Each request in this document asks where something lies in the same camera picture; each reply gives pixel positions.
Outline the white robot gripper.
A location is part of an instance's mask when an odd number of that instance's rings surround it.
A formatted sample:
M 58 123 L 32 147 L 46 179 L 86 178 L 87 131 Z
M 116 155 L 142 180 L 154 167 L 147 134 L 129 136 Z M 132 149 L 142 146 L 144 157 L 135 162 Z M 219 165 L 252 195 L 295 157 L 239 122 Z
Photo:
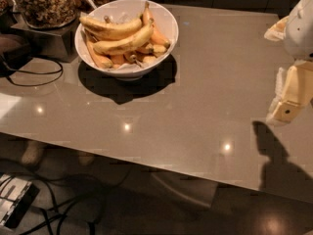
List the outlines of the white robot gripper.
M 266 122 L 275 126 L 291 123 L 313 99 L 313 0 L 300 0 L 288 17 L 283 17 L 264 33 L 270 41 L 283 41 L 295 61 L 287 70 L 279 68 L 275 97 Z

